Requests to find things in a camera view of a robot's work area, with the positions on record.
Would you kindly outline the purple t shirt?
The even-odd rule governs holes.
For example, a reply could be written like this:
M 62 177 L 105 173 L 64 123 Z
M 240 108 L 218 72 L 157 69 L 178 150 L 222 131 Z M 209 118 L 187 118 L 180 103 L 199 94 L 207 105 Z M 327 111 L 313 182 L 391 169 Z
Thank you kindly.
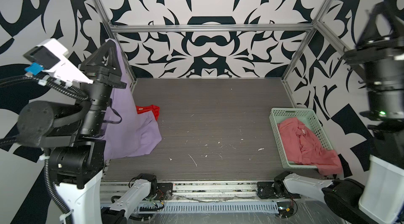
M 125 69 L 124 56 L 117 41 L 115 45 L 122 71 L 121 81 L 126 84 L 126 88 L 113 89 L 110 96 L 112 107 L 107 109 L 105 119 L 116 122 L 121 116 L 122 121 L 119 124 L 103 124 L 105 134 L 101 139 L 106 142 L 105 161 L 149 155 L 162 141 L 158 122 L 153 112 L 137 113 L 130 89 L 132 81 Z

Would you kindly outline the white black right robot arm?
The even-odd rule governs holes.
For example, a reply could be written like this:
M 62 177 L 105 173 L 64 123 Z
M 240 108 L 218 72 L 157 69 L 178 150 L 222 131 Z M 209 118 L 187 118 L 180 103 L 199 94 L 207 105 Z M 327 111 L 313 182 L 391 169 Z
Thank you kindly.
M 356 48 L 343 60 L 364 70 L 371 120 L 369 177 L 321 180 L 285 171 L 273 184 L 280 196 L 303 195 L 325 203 L 351 224 L 404 221 L 404 25 L 388 4 L 376 4 Z

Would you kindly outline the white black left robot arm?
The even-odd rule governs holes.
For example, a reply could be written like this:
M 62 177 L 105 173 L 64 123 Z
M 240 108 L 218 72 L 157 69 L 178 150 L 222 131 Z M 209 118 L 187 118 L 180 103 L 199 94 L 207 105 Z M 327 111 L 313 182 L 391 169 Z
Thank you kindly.
M 125 224 L 141 203 L 153 200 L 157 179 L 140 174 L 125 194 L 101 206 L 100 188 L 106 142 L 101 139 L 113 89 L 124 89 L 120 55 L 114 40 L 105 41 L 79 67 L 67 59 L 68 50 L 56 39 L 35 46 L 21 76 L 1 80 L 2 87 L 32 81 L 75 99 L 75 104 L 34 101 L 19 114 L 19 133 L 2 145 L 18 143 L 41 148 L 47 192 L 62 211 L 65 224 Z

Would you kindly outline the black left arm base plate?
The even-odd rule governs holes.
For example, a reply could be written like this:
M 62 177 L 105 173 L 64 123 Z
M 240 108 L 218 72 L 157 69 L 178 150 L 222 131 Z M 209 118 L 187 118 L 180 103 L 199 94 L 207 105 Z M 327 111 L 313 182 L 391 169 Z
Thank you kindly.
M 168 200 L 171 199 L 173 195 L 173 184 L 172 183 L 158 183 L 156 191 L 157 200 Z

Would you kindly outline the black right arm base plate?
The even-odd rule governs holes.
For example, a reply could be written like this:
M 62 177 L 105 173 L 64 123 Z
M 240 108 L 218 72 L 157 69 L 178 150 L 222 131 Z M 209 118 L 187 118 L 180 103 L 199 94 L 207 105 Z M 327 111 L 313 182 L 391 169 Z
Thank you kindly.
M 290 193 L 281 182 L 267 181 L 257 183 L 257 196 L 260 199 L 300 199 L 296 193 Z

